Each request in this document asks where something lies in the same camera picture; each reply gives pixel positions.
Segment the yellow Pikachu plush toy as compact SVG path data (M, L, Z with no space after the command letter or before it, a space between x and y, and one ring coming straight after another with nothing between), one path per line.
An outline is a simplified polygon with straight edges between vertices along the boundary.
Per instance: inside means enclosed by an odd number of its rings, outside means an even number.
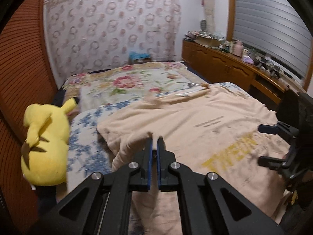
M66 181L70 124L68 114L79 98L67 100L62 107L29 105L23 125L28 129L21 147L23 177L34 186L56 186Z

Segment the pink bottle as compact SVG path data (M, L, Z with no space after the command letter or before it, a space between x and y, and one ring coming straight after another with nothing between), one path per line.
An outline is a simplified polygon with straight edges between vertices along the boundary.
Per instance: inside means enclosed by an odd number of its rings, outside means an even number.
M244 48L244 46L243 46L241 41L239 41L239 40L234 41L232 54L237 56L237 57L241 57L243 48Z

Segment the wooden slatted wardrobe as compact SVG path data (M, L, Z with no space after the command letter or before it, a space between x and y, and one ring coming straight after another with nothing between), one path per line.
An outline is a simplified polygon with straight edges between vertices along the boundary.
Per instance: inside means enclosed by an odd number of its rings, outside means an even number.
M43 0L1 0L1 234L22 234L38 218L22 176L23 115L57 92L43 36Z

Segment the colourful floral bed cover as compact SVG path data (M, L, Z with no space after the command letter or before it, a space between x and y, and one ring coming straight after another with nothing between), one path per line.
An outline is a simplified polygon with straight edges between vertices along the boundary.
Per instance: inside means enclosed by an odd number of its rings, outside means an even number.
M167 93L202 83L206 81L179 61L148 62L73 75L66 80L63 90L64 101L72 97L118 100L128 94L138 98L146 93Z

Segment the patterned circle headboard curtain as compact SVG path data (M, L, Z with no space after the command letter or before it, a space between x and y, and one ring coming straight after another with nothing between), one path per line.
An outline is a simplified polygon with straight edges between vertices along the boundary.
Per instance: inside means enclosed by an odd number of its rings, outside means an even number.
M179 0L48 0L47 47L60 80L125 65L130 53L172 60Z

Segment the grey window blind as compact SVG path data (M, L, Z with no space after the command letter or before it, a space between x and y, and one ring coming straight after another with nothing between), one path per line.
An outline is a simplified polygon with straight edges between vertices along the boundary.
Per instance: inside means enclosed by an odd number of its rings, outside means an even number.
M235 0L233 37L285 63L308 70L311 34L287 0Z

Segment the beige printed t-shirt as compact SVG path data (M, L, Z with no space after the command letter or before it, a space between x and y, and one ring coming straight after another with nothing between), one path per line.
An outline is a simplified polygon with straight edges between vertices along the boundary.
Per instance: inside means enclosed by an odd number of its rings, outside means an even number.
M147 138L162 137L166 149L192 171L216 172L260 210L280 222L286 210L282 178L257 160L282 158L289 145L258 132L276 114L258 100L219 85L164 97L148 94L97 125L114 157L113 170L129 163Z

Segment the wooden sideboard cabinet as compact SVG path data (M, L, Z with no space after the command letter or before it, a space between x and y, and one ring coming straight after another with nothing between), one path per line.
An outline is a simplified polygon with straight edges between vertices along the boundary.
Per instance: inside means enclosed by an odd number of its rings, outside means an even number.
M304 92L284 74L276 79L270 72L246 64L232 54L207 48L195 42L183 41L181 57L188 67L207 82L233 83L271 110L277 109L286 90L290 89L295 93Z

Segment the blue floral white blanket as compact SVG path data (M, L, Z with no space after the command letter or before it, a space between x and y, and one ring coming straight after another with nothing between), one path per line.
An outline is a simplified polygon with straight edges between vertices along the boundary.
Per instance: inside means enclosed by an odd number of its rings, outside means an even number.
M71 125L67 177L108 173L148 136L161 136L176 159L196 171L224 169L247 152L248 108L255 103L233 84L148 95L77 115Z

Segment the lilac small pouch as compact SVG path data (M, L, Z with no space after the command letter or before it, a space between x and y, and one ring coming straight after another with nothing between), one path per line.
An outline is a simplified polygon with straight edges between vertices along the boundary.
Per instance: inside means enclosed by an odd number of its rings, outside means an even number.
M248 56L248 55L242 56L241 60L244 63L250 64L250 65L254 65L254 60L250 56Z

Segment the cardboard box with papers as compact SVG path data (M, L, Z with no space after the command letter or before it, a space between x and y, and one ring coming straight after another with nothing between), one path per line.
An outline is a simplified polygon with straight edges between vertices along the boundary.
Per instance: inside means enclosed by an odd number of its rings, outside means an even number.
M205 31L188 31L185 39L198 43L205 47L219 47L225 41L224 37L220 37Z

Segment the box with blue cloth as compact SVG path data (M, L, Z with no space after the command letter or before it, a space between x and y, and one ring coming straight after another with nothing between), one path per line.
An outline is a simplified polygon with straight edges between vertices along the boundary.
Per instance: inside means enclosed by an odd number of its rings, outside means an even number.
M143 64L143 63L147 63L151 61L152 61L152 58L147 53L130 52L128 56L129 65Z

